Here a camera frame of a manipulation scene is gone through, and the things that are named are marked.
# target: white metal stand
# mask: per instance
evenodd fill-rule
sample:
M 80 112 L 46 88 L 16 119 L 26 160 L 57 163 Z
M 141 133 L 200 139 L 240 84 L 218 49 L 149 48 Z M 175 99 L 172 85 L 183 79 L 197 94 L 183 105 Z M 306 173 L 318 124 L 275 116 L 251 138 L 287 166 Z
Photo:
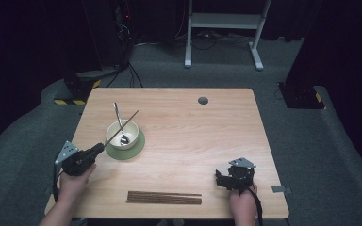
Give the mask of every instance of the white metal stand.
M 252 29 L 256 30 L 255 39 L 249 42 L 249 49 L 254 58 L 255 67 L 257 70 L 263 70 L 263 63 L 257 52 L 258 41 L 263 30 L 264 23 L 266 22 L 267 12 L 269 11 L 270 3 L 272 0 L 266 0 L 263 11 L 259 15 L 245 15 L 245 14 L 220 14 L 220 13 L 193 13 L 192 0 L 189 0 L 189 17 L 188 17 L 188 36 L 187 46 L 185 51 L 185 67 L 192 67 L 192 49 L 191 49 L 191 36 L 193 27 L 207 27 L 207 28 L 235 28 L 235 29 Z

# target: bundle of chopsticks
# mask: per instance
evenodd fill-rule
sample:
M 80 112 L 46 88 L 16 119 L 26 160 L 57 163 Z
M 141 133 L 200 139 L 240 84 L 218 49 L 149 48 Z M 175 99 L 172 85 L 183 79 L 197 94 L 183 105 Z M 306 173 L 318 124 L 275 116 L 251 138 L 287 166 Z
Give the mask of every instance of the bundle of chopsticks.
M 128 191 L 129 203 L 202 204 L 202 194 Z

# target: hand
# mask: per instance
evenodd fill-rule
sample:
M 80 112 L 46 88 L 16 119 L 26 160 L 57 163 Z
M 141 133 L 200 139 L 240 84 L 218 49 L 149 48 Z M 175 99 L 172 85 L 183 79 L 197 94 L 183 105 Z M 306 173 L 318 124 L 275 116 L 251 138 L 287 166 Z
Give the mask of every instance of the hand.
M 253 192 L 257 191 L 257 185 L 255 184 L 249 188 Z M 230 208 L 236 226 L 255 225 L 257 207 L 255 205 L 255 198 L 250 191 L 245 190 L 239 195 L 238 190 L 232 190 L 230 195 Z
M 63 172 L 60 176 L 60 195 L 59 201 L 76 202 L 78 197 L 87 187 L 88 178 L 96 168 L 96 164 L 92 164 L 82 175 L 69 176 Z

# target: saucer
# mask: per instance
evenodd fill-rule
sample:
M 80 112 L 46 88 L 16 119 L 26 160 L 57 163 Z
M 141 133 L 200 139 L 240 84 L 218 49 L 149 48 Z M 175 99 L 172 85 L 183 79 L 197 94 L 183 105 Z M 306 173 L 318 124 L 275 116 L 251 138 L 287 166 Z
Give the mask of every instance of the saucer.
M 137 154 L 139 154 L 142 151 L 144 145 L 145 145 L 145 135 L 140 130 L 137 142 L 135 143 L 135 145 L 132 148 L 127 149 L 127 150 L 120 150 L 120 149 L 116 149 L 113 145 L 109 144 L 106 146 L 106 152 L 110 157 L 112 157 L 114 159 L 127 160 L 127 159 L 137 156 Z

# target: gray carpet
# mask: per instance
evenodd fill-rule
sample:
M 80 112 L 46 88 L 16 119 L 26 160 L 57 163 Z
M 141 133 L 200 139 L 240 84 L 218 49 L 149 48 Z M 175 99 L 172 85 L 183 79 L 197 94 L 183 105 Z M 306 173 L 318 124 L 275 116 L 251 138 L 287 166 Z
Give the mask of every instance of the gray carpet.
M 281 183 L 292 190 L 286 195 L 290 225 L 362 225 L 362 160 L 326 89 L 316 87 L 326 104 L 323 110 L 286 108 L 278 90 L 277 83 L 285 81 L 301 43 L 261 40 L 262 72 L 255 70 L 246 42 L 193 49 L 190 69 L 184 68 L 184 48 L 162 44 L 136 46 L 130 62 L 146 88 L 252 89 Z M 194 44 L 210 45 L 198 40 Z M 103 78 L 100 87 L 139 86 L 129 70 L 113 78 Z M 68 97 L 62 80 L 48 86 L 41 94 L 41 104 L 0 136 L 0 225 L 36 225 L 43 218 L 55 154 L 65 140 L 72 140 L 84 109 L 83 105 L 53 102 Z M 133 222 L 155 225 L 154 220 L 105 221 L 110 225 Z M 281 219 L 264 222 L 287 225 Z M 230 225 L 230 221 L 186 220 L 186 225 L 208 224 Z

